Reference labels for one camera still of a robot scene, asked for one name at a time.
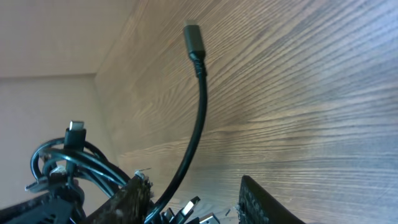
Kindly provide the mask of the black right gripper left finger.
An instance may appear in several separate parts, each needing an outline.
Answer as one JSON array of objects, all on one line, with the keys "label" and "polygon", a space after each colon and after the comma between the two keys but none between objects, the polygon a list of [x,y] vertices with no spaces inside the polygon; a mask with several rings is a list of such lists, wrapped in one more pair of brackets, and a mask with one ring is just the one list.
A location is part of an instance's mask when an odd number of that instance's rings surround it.
[{"label": "black right gripper left finger", "polygon": [[152,183],[143,172],[137,171],[133,178],[124,176],[121,180],[91,170],[84,171],[83,176],[109,199],[80,223],[144,223],[150,207]]}]

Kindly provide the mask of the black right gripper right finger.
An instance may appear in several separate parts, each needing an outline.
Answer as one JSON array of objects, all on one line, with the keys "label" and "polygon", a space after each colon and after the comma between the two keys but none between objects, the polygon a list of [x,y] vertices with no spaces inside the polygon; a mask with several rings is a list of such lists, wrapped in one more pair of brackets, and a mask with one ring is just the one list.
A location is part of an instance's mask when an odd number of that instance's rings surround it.
[{"label": "black right gripper right finger", "polygon": [[241,224],[305,224],[249,175],[242,176],[237,210]]}]

